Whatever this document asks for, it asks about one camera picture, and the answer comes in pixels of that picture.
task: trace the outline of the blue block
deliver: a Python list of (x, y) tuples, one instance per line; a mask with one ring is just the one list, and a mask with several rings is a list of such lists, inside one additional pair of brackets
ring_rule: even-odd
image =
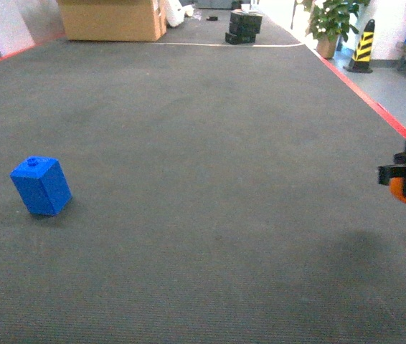
[(55, 158), (30, 156), (10, 173), (10, 178), (31, 214), (57, 215), (72, 198)]

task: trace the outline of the cardboard box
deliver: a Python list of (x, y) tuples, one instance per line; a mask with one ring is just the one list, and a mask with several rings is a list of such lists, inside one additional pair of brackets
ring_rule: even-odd
[(71, 40), (155, 42), (166, 33), (163, 1), (57, 1)]

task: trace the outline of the white bag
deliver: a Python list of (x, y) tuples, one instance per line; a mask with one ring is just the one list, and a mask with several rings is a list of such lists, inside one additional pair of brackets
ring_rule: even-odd
[(185, 11), (182, 9), (182, 5), (179, 0), (164, 0), (166, 20), (170, 27), (177, 27), (184, 21)]

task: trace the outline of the yellow and black striped post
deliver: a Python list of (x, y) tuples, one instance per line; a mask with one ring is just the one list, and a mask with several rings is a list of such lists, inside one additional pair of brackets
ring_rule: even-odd
[(369, 68), (370, 54), (372, 52), (372, 42), (374, 41), (375, 20), (370, 19), (367, 23), (358, 47), (345, 70), (354, 73), (372, 73)]

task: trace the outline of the black crate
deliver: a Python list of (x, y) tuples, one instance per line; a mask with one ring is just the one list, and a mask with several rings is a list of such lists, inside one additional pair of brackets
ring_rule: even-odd
[(250, 36), (225, 33), (225, 41), (230, 44), (255, 43), (255, 34)]
[(231, 34), (241, 34), (245, 36), (252, 36), (260, 33), (260, 25), (238, 25), (230, 23), (229, 32)]
[(245, 13), (240, 9), (230, 12), (230, 21), (237, 25), (257, 25), (262, 24), (262, 16), (257, 13)]
[(232, 1), (232, 9), (241, 9), (241, 1), (240, 0)]

